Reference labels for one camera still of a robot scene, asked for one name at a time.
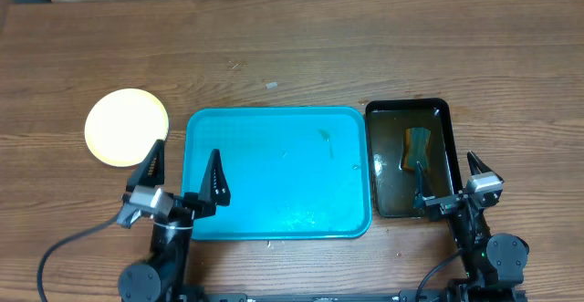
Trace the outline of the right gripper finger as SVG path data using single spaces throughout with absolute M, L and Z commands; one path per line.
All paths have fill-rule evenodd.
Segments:
M 433 198 L 433 192 L 428 182 L 422 164 L 417 161 L 415 167 L 416 188 L 414 192 L 413 207 L 422 209 L 425 203 Z
M 466 157 L 469 164 L 469 170 L 472 176 L 491 171 L 491 169 L 485 163 L 483 163 L 473 151 L 467 152 Z

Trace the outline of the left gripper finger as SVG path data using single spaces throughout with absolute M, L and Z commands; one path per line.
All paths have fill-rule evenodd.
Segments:
M 164 145 L 156 140 L 144 160 L 127 180 L 126 191 L 131 193 L 137 186 L 156 187 L 164 185 Z
M 230 205 L 231 193 L 218 149 L 211 151 L 199 190 L 199 200 L 210 205 Z

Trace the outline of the yellow plate with stain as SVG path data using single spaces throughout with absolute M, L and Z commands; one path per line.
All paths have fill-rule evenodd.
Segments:
M 164 141 L 169 128 L 167 110 L 154 95 L 142 89 L 119 89 L 92 107 L 84 136 L 98 160 L 130 167 L 145 158 L 155 141 Z

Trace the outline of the green yellow sponge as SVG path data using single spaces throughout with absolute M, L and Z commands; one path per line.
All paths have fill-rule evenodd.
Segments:
M 405 131 L 401 161 L 401 167 L 405 171 L 414 172 L 417 168 L 417 163 L 420 163 L 425 171 L 430 168 L 429 145 L 431 135 L 431 131 L 424 127 L 411 127 Z

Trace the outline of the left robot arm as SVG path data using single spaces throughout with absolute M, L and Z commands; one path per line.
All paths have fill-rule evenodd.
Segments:
M 151 218 L 153 228 L 148 255 L 120 274 L 118 289 L 124 302 L 207 301 L 201 287 L 185 283 L 194 222 L 214 216 L 219 206 L 230 204 L 220 151 L 211 151 L 197 193 L 175 195 L 163 189 L 163 140 L 156 140 L 127 180 L 117 224 L 131 228 L 141 218 Z

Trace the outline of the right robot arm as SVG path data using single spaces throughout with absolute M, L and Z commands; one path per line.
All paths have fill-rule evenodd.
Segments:
M 467 185 L 456 194 L 433 195 L 424 168 L 416 164 L 413 205 L 431 221 L 445 220 L 456 244 L 456 252 L 435 266 L 418 285 L 416 301 L 525 301 L 526 293 L 516 286 L 524 281 L 529 246 L 512 234 L 491 234 L 485 209 L 498 204 L 504 180 L 473 152 L 467 153 L 471 171 Z M 438 297 L 424 290 L 429 279 L 460 258 L 466 277 L 451 279 Z

